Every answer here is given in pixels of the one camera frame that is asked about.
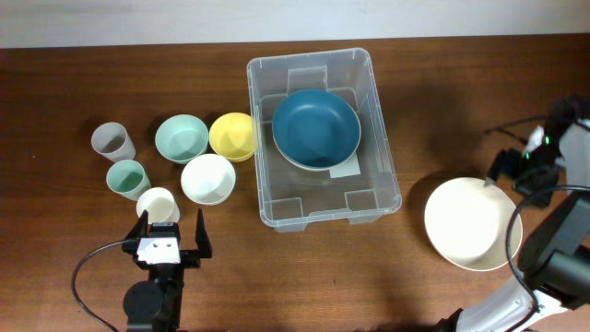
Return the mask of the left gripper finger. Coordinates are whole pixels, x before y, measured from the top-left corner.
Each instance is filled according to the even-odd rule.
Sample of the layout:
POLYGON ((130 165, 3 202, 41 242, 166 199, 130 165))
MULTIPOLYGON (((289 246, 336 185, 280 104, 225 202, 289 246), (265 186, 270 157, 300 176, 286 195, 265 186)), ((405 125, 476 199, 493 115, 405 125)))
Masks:
POLYGON ((133 226, 130 232, 126 235, 127 240, 137 240, 147 236, 148 227, 148 212, 144 209, 141 213, 137 223, 133 226))
POLYGON ((201 208, 198 209, 195 226, 195 243, 199 252, 210 252, 211 242, 207 235, 205 219, 201 208))

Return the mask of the grey plastic cup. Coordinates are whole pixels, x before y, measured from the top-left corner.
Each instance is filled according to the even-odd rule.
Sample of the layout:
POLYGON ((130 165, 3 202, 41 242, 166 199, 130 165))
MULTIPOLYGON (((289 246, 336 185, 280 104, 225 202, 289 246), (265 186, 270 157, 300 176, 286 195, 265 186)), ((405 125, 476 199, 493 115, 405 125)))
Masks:
POLYGON ((125 127, 115 122, 97 127, 91 136, 91 146, 112 162, 132 160, 136 156, 135 146, 125 127))

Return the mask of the cream plate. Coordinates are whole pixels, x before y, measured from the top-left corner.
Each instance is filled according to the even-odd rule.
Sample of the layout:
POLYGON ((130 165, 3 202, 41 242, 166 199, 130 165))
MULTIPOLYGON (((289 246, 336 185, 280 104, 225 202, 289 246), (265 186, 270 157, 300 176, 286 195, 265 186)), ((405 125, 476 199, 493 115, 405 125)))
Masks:
POLYGON ((460 177, 439 185, 424 208, 424 226, 435 250, 466 270, 503 267, 506 229, 515 203, 501 188, 460 177))

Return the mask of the beige plate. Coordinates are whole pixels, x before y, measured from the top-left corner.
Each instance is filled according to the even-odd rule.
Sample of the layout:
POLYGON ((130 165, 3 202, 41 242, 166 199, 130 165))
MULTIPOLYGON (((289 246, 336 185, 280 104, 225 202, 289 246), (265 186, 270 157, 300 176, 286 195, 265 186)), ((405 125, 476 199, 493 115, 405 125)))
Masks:
POLYGON ((273 141, 277 151, 289 163, 305 171, 321 172, 350 160, 360 146, 361 136, 273 135, 273 141))

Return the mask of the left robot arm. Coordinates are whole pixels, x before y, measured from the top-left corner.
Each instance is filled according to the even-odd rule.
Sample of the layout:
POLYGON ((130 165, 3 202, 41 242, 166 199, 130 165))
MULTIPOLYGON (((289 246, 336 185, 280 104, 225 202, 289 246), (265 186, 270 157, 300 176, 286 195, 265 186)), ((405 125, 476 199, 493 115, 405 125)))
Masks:
POLYGON ((202 212, 195 225, 196 248, 180 248, 180 229, 175 222, 148 223, 143 211, 124 238, 122 250, 148 272, 125 294, 124 312, 128 331, 175 331, 180 327, 184 271, 199 268, 213 255, 202 212))

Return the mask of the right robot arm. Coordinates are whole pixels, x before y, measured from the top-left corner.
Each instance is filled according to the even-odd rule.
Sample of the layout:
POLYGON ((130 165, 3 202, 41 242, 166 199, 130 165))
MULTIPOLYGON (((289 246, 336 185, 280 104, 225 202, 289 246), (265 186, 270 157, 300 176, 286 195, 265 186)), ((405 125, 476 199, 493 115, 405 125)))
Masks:
POLYGON ((545 208, 553 193, 567 197, 531 232, 518 258, 508 239, 501 252, 512 277, 483 302, 457 309, 436 331, 526 331, 553 314, 589 302, 589 101, 573 95, 556 102, 544 126, 522 142, 523 150, 503 149, 486 184, 505 176, 522 196, 508 220, 511 233, 519 213, 545 208))

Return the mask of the dark blue plate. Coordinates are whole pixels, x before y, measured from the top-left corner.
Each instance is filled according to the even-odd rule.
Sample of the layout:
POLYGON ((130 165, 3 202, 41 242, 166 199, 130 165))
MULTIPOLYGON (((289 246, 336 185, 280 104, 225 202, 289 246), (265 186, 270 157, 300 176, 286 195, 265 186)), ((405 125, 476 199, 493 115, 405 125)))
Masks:
POLYGON ((361 136, 360 118, 341 97, 320 89, 294 92, 276 108, 272 135, 361 136))

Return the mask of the cream plastic cup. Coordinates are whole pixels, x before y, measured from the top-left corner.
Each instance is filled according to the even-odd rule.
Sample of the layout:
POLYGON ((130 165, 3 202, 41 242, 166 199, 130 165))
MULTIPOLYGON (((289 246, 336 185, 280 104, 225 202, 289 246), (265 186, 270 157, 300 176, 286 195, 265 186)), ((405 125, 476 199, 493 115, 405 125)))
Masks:
POLYGON ((147 212, 147 223, 172 222, 180 220, 180 209, 173 194, 166 188, 153 187, 144 192, 136 202, 136 214, 140 217, 147 212))

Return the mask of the green plastic cup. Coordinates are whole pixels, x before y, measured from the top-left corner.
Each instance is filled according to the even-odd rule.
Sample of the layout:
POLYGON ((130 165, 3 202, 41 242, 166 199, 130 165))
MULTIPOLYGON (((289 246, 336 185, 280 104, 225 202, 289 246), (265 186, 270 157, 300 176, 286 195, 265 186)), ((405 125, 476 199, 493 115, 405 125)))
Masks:
POLYGON ((151 182, 144 167, 135 160, 121 160, 107 171, 106 184, 116 194, 137 201, 151 182))

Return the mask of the mint green bowl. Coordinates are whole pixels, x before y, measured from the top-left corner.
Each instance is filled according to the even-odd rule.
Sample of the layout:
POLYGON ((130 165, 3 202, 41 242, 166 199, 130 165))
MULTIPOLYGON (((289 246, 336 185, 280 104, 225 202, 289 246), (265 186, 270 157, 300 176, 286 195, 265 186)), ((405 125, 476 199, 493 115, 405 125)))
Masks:
POLYGON ((155 135, 156 148, 165 159, 186 164, 207 151, 206 124, 196 116, 179 114, 164 121, 155 135))

